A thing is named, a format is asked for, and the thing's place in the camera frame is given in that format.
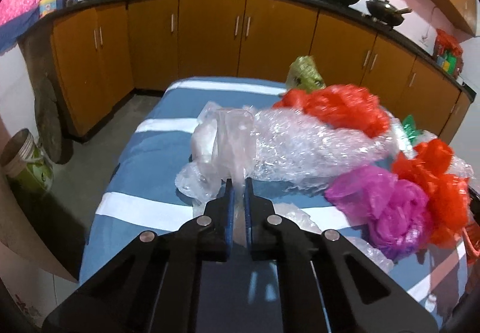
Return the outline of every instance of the floor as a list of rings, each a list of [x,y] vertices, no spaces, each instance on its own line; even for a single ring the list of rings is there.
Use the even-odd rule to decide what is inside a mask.
[[[136,127],[158,103],[155,96],[135,95],[90,141],[74,142],[73,157],[65,165],[54,165],[49,205],[50,228],[45,244],[74,276],[78,277],[83,247],[88,239],[95,210],[109,184],[124,147]]]

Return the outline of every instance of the gray floor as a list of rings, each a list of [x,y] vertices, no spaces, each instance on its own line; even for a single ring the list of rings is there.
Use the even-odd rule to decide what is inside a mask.
[[[78,228],[65,235],[70,237],[65,244],[71,245],[70,256],[74,260],[68,265],[78,265],[82,250],[72,249],[82,248],[120,154],[136,127],[159,100],[154,96],[135,95],[90,141],[73,143],[73,157],[67,164],[54,165],[51,197],[69,218],[59,220],[73,221],[65,231],[75,226]]]

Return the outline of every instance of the green bucket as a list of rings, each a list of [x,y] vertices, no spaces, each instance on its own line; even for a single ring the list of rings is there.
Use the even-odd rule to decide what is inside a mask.
[[[43,195],[52,187],[52,168],[26,128],[8,141],[0,156],[0,166],[10,183],[28,193]]]

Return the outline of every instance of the white stripe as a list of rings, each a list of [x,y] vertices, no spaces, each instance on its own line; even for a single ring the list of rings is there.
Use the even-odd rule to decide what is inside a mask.
[[[322,231],[328,229],[345,229],[345,227],[359,226],[365,223],[363,220],[349,222],[345,214],[334,206],[311,207],[303,208],[302,210],[310,215],[310,219],[313,220]]]
[[[417,302],[425,299],[445,278],[445,276],[448,275],[453,268],[455,268],[465,253],[465,245],[462,241],[451,255],[438,264],[438,266],[430,273],[430,275],[420,280],[407,291],[409,295]]]
[[[198,125],[196,118],[147,119],[139,124],[135,132],[183,131],[192,134]]]
[[[285,93],[285,88],[275,88],[274,86],[256,85],[252,83],[233,83],[233,82],[215,82],[215,81],[197,81],[183,80],[174,82],[168,87],[166,92],[176,88],[183,89],[203,89],[203,90],[227,90],[232,92],[258,93],[261,95],[278,96]]]
[[[169,232],[178,230],[194,217],[190,206],[162,203],[118,192],[105,193],[96,214]]]

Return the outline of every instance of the purple plastic bag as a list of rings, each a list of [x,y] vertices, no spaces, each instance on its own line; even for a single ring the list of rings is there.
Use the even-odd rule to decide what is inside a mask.
[[[370,243],[389,259],[416,252],[432,228],[428,196],[416,184],[377,166],[339,176],[325,197],[347,216],[364,218]]]

